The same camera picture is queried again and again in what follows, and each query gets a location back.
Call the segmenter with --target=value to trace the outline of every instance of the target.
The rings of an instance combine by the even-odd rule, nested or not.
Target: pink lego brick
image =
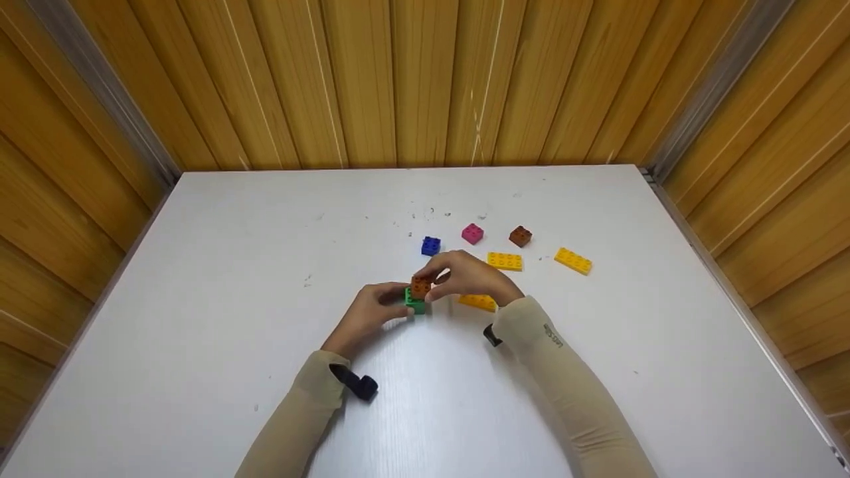
[[[476,244],[484,237],[484,230],[472,223],[461,232],[461,237],[467,240],[470,244]]]

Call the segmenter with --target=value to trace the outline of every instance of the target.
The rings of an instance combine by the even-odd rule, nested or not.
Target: green lego brick
[[[422,299],[414,299],[411,297],[411,288],[405,289],[405,305],[413,309],[413,313],[421,316],[425,313],[425,301]]]

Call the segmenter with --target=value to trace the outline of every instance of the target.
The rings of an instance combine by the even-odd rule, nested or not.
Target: wooden wall
[[[189,170],[647,164],[746,0],[71,0]]]
[[[664,187],[850,438],[850,1],[797,2]]]
[[[3,447],[162,191],[23,0],[0,30]]]

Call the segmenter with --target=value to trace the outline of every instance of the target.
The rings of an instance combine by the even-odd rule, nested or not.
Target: yellow lego brick
[[[593,262],[589,259],[585,259],[579,254],[564,248],[558,249],[558,253],[555,254],[555,260],[585,276],[590,274],[590,268],[593,267]]]
[[[471,305],[472,307],[478,307],[479,309],[488,310],[490,312],[496,312],[496,301],[489,295],[467,294],[458,297],[457,301],[461,304]]]
[[[523,256],[518,254],[487,253],[487,264],[497,269],[522,270]]]

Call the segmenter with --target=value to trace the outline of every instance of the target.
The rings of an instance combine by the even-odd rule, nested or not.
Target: arm sleeve
[[[531,297],[499,310],[494,334],[511,349],[564,423],[585,478],[654,477],[614,399]]]
[[[332,363],[351,365],[324,350],[310,354],[257,435],[235,478],[299,478],[303,474],[331,415],[343,404],[343,384],[328,368]]]

